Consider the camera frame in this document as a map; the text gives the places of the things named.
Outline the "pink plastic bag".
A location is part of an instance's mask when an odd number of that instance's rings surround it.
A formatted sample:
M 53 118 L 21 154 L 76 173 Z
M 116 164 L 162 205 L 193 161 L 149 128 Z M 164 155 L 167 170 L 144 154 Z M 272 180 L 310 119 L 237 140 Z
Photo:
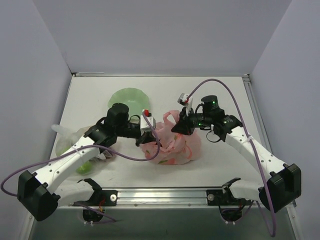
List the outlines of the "pink plastic bag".
M 183 135 L 171 129 L 179 121 L 179 111 L 170 110 L 163 115 L 163 121 L 157 122 L 155 132 L 161 144 L 158 155 L 151 160 L 158 165 L 183 165 L 201 156 L 202 142 L 199 135 Z

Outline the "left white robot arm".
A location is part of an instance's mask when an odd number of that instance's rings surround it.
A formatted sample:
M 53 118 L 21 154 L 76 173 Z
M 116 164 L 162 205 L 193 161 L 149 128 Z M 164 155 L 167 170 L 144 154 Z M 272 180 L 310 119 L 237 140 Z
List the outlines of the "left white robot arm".
M 101 201 L 101 188 L 93 180 L 77 182 L 71 190 L 60 185 L 77 168 L 97 157 L 110 148 L 117 139 L 134 139 L 136 146 L 156 142 L 156 121 L 152 114 L 144 109 L 139 123 L 129 120 L 129 107 L 115 103 L 105 117 L 91 126 L 83 136 L 61 156 L 51 159 L 47 165 L 34 172 L 25 170 L 19 175 L 17 199 L 37 221 L 47 219 L 61 206 L 73 202 L 85 201 L 95 206 Z

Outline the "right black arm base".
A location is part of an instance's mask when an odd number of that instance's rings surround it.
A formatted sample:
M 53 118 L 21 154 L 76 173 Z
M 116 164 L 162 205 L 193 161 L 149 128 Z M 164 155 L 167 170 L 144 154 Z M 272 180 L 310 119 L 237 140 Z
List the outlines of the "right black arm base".
M 222 220 L 228 225 L 235 225 L 243 219 L 250 211 L 254 201 L 245 198 L 233 197 L 230 187 L 240 181 L 236 177 L 217 189 L 206 190 L 206 200 L 208 206 L 217 206 Z

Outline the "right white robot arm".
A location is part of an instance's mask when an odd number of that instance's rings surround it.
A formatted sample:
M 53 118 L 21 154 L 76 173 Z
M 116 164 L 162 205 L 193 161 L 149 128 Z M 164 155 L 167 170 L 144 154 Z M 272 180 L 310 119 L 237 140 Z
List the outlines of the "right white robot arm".
M 210 129 L 220 141 L 233 147 L 266 180 L 265 185 L 236 177 L 222 186 L 222 200 L 232 205 L 239 199 L 259 201 L 269 211 L 278 212 L 302 193 L 302 172 L 296 164 L 288 165 L 275 157 L 258 141 L 245 132 L 243 123 L 233 115 L 225 114 L 218 98 L 208 95 L 201 99 L 199 113 L 192 108 L 192 97 L 181 94 L 178 103 L 183 106 L 173 133 L 190 136 L 196 128 Z

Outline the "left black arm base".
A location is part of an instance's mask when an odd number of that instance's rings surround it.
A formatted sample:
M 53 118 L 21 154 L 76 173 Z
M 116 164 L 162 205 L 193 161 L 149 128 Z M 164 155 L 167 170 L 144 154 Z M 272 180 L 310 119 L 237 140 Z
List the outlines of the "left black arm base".
M 73 207 L 82 207 L 82 218 L 85 225 L 99 225 L 116 223 L 117 220 L 106 214 L 104 207 L 114 207 L 117 203 L 116 190 L 103 190 L 103 188 L 91 178 L 79 180 L 77 183 L 87 183 L 93 189 L 89 200 L 80 200 L 72 204 Z

